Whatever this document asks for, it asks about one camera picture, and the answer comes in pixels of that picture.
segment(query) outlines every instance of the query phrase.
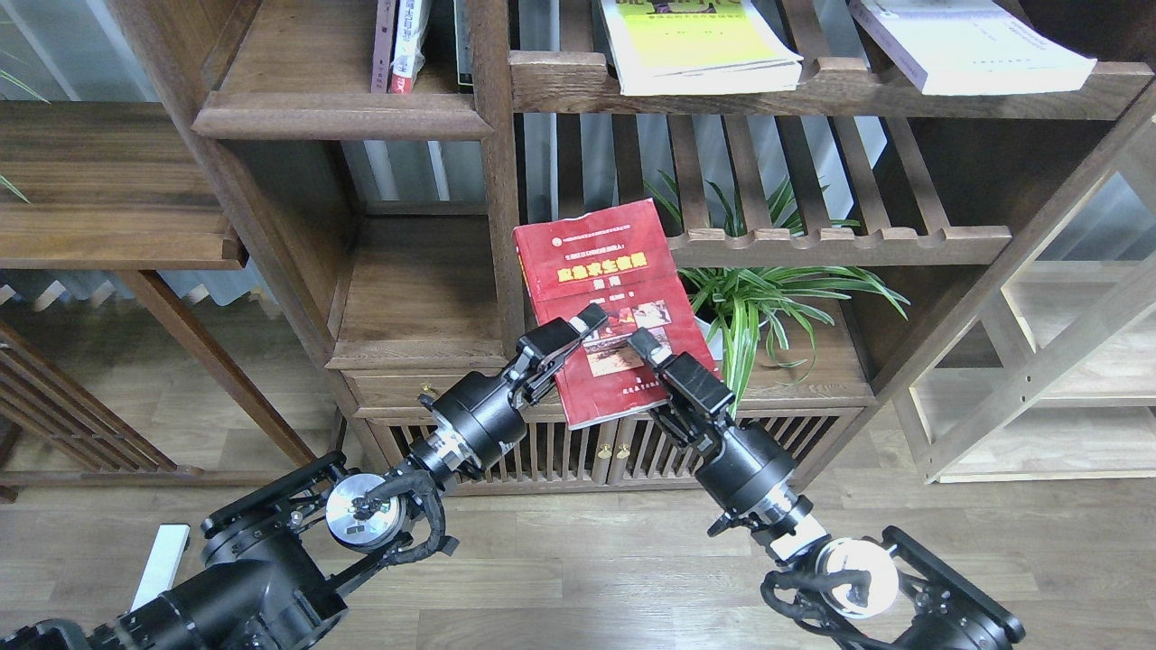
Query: wooden cabinet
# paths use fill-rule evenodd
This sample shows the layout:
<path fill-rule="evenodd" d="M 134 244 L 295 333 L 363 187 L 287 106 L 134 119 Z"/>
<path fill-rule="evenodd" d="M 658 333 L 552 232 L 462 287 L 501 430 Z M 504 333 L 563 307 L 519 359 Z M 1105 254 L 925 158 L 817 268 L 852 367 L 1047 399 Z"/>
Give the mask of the wooden cabinet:
<path fill-rule="evenodd" d="M 742 415 L 761 419 L 771 435 L 778 422 L 798 422 L 781 431 L 805 485 L 881 401 L 934 364 L 1156 110 L 1149 67 L 1156 10 L 1140 1 L 1096 10 L 1074 0 L 1006 2 L 1045 35 L 1101 59 L 1076 93 L 926 97 L 869 40 L 870 64 L 831 56 L 846 47 L 831 47 L 812 0 L 781 0 L 779 17 L 806 57 L 798 90 L 650 98 L 618 95 L 605 57 L 592 52 L 585 0 L 561 5 L 561 52 L 511 51 L 507 1 L 468 1 L 475 95 L 453 93 L 452 61 L 437 52 L 415 94 L 371 95 L 375 3 L 109 1 L 223 213 L 380 464 L 400 458 L 407 440 L 430 426 L 407 401 L 413 391 L 501 367 L 527 326 L 511 238 L 525 219 L 519 113 L 558 113 L 560 165 L 569 169 L 581 169 L 572 160 L 580 155 L 572 146 L 577 116 L 613 113 L 623 201 L 643 195 L 635 116 L 668 116 L 686 214 L 684 228 L 669 232 L 670 246 L 683 266 L 867 266 L 912 300 L 907 322 L 870 297 L 840 305 L 806 377 L 761 364 Z M 806 223 L 801 237 L 759 216 L 768 189 L 751 173 L 759 155 L 748 120 L 755 115 L 775 118 Z M 860 228 L 831 228 L 801 121 L 816 115 L 828 118 L 838 143 Z M 883 116 L 889 143 L 877 164 L 857 116 Z M 719 120 L 725 132 L 751 227 L 741 237 L 707 220 L 695 139 L 704 120 Z M 335 142 L 349 139 L 479 141 L 486 214 L 454 204 L 385 205 L 373 212 L 392 214 L 369 214 L 351 199 Z M 590 207 L 580 180 L 560 183 L 565 214 Z M 517 489 L 664 486 L 694 465 L 672 456 L 661 436 L 646 437 L 643 421 L 565 434 L 556 405 L 531 419 L 526 449 L 494 470 L 499 480 L 467 489 L 502 490 L 511 475 L 528 478 L 513 481 Z M 599 456 L 607 444 L 609 459 Z M 623 445 L 629 456 L 620 459 Z"/>

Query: spider plant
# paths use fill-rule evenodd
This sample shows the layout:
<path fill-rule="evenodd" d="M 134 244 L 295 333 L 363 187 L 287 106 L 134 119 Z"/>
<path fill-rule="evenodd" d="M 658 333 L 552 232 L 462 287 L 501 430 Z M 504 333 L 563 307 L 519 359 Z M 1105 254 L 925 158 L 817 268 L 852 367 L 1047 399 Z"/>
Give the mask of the spider plant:
<path fill-rule="evenodd" d="M 12 24 L 12 23 L 10 22 L 0 22 L 0 24 Z M 0 50 L 0 54 L 2 54 L 5 57 L 8 57 L 10 59 L 14 59 L 16 61 L 23 62 L 23 61 L 21 61 L 20 57 L 13 54 L 12 52 L 6 52 L 5 50 Z M 8 71 L 6 71 L 3 68 L 0 68 L 0 79 L 7 81 L 9 83 L 12 83 L 13 86 L 15 86 L 16 88 L 20 88 L 24 93 L 28 93 L 29 95 L 31 95 L 36 99 L 39 99 L 39 101 L 42 101 L 44 103 L 49 103 L 49 101 L 45 99 L 39 93 L 37 93 L 36 90 L 34 90 L 27 83 L 24 83 L 23 81 L 21 81 L 20 79 L 17 79 L 16 76 L 14 76 L 12 73 L 9 73 Z M 32 202 L 32 201 L 28 200 L 28 197 L 25 197 L 24 193 L 21 192 L 18 187 L 16 187 L 15 185 L 13 185 L 10 180 L 8 180 L 7 178 L 5 178 L 2 173 L 0 173 L 0 186 L 5 187 L 6 190 L 8 190 L 9 192 L 12 192 L 13 194 L 16 194 L 16 197 L 18 197 L 25 204 Z"/>
<path fill-rule="evenodd" d="M 677 184 L 667 173 L 661 173 L 667 187 L 677 197 Z M 742 215 L 738 201 L 729 201 L 714 183 L 707 182 L 718 193 L 724 207 L 724 224 L 742 227 Z M 682 215 L 674 201 L 655 192 L 655 200 L 681 221 Z M 788 228 L 792 235 L 803 232 L 802 219 L 794 200 L 790 179 L 784 179 L 766 200 L 771 222 L 777 228 Z M 857 226 L 849 220 L 832 221 L 837 226 Z M 744 231 L 727 230 L 731 235 Z M 795 383 L 803 381 L 814 369 L 818 357 L 815 323 L 833 326 L 835 318 L 806 301 L 816 298 L 850 300 L 851 291 L 876 294 L 906 318 L 905 297 L 887 288 L 874 273 L 854 266 L 803 266 L 766 268 L 682 268 L 680 275 L 688 285 L 690 305 L 696 313 L 713 312 L 707 340 L 716 333 L 722 334 L 722 381 L 734 391 L 736 399 L 731 412 L 738 411 L 739 401 L 747 391 L 750 374 L 755 368 L 755 355 L 762 342 L 771 362 L 780 368 L 796 368 L 807 360 L 779 361 L 778 352 L 791 349 L 784 323 L 794 322 L 807 333 L 810 342 L 810 363 L 807 371 Z M 763 337 L 763 326 L 768 335 Z"/>

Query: book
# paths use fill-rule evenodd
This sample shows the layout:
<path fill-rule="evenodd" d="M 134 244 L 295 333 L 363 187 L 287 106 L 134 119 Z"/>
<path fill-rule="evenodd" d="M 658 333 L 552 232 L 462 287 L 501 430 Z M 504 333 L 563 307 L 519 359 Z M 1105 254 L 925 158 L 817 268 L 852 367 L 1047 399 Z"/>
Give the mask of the book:
<path fill-rule="evenodd" d="M 429 24 L 432 3 L 433 0 L 400 0 L 390 93 L 406 95 L 414 91 L 414 79 L 425 64 L 422 40 L 425 39 L 425 27 Z"/>
<path fill-rule="evenodd" d="M 600 0 L 623 95 L 793 90 L 802 57 L 750 0 Z"/>
<path fill-rule="evenodd" d="M 390 64 L 393 61 L 393 29 L 397 25 L 398 0 L 377 0 L 377 23 L 373 30 L 373 72 L 370 93 L 390 89 Z"/>
<path fill-rule="evenodd" d="M 469 46 L 466 24 L 466 0 L 453 0 L 454 53 L 458 59 L 458 90 L 472 93 L 474 88 L 474 54 Z"/>
<path fill-rule="evenodd" d="M 850 9 L 924 95 L 1079 90 L 1096 66 L 992 0 L 852 0 Z"/>
<path fill-rule="evenodd" d="M 666 391 L 627 337 L 646 327 L 677 354 L 718 368 L 695 324 L 654 201 L 646 199 L 513 229 L 518 259 L 539 323 L 571 318 L 590 303 L 609 315 L 557 375 L 571 428 L 637 413 Z"/>

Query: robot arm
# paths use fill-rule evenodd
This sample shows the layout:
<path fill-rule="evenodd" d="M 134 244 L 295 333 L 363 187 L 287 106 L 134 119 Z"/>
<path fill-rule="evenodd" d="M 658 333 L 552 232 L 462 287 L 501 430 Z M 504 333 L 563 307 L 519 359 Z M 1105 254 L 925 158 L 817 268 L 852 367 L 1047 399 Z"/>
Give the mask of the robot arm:
<path fill-rule="evenodd" d="M 555 319 L 518 341 L 517 357 L 490 377 L 470 372 L 437 400 L 423 399 L 437 430 L 385 475 L 344 467 L 340 452 L 239 498 L 201 524 L 206 569 L 86 637 L 49 620 L 0 638 L 0 650 L 302 650 L 344 615 L 343 598 L 386 567 L 452 553 L 442 497 L 455 473 L 477 475 L 526 433 L 520 409 L 602 323 L 596 305 Z M 429 537 L 409 534 L 428 519 Z M 301 535 L 325 522 L 365 556 L 326 576 Z"/>
<path fill-rule="evenodd" d="M 691 355 L 672 354 L 646 330 L 628 342 L 669 393 L 651 416 L 676 444 L 704 459 L 695 478 L 722 508 L 707 534 L 746 527 L 777 563 L 761 589 L 772 610 L 846 650 L 1009 650 L 1023 640 L 1015 616 L 902 530 L 889 526 L 879 542 L 832 539 L 810 501 L 791 489 L 790 455 L 765 431 L 731 418 L 735 397 L 722 382 Z M 921 577 L 902 573 L 896 559 Z M 788 601 L 779 592 L 790 590 L 795 593 Z M 916 613 L 892 643 L 851 623 L 883 613 L 901 591 Z"/>
<path fill-rule="evenodd" d="M 519 340 L 518 356 L 497 375 L 470 372 L 443 397 L 424 398 L 437 430 L 388 473 L 346 470 L 339 452 L 320 458 L 205 519 L 205 571 L 90 636 L 50 620 L 0 640 L 0 650 L 310 648 L 344 615 L 343 598 L 383 568 L 453 552 L 442 496 L 454 474 L 476 477 L 517 444 L 526 430 L 520 409 L 553 387 L 569 354 L 605 319 L 591 305 L 570 322 L 547 323 Z M 705 459 L 696 478 L 722 508 L 707 534 L 747 527 L 778 564 L 762 585 L 772 610 L 846 650 L 1008 650 L 1023 638 L 1014 616 L 903 531 L 888 527 L 881 542 L 831 539 L 788 485 L 794 461 L 764 431 L 731 419 L 734 394 L 718 378 L 645 330 L 630 345 L 670 397 L 652 416 Z M 423 518 L 430 532 L 418 544 L 410 531 Z M 323 574 L 301 540 L 321 522 L 365 556 Z M 901 573 L 895 559 L 921 577 Z M 788 590 L 790 601 L 779 596 Z M 850 622 L 887 610 L 899 591 L 916 616 L 895 642 L 868 638 Z"/>

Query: plant pot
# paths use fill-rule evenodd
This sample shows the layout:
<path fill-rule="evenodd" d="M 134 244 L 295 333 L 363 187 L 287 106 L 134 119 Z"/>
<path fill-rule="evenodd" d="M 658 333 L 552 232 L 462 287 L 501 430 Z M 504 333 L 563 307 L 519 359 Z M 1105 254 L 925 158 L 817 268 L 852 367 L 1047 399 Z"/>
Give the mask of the plant pot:
<path fill-rule="evenodd" d="M 719 330 L 714 332 L 714 335 L 706 339 L 706 335 L 711 333 L 711 324 L 703 320 L 699 317 L 695 317 L 695 324 L 703 333 L 703 339 L 706 340 L 706 349 L 711 350 L 711 359 L 714 361 L 722 361 L 722 331 Z"/>

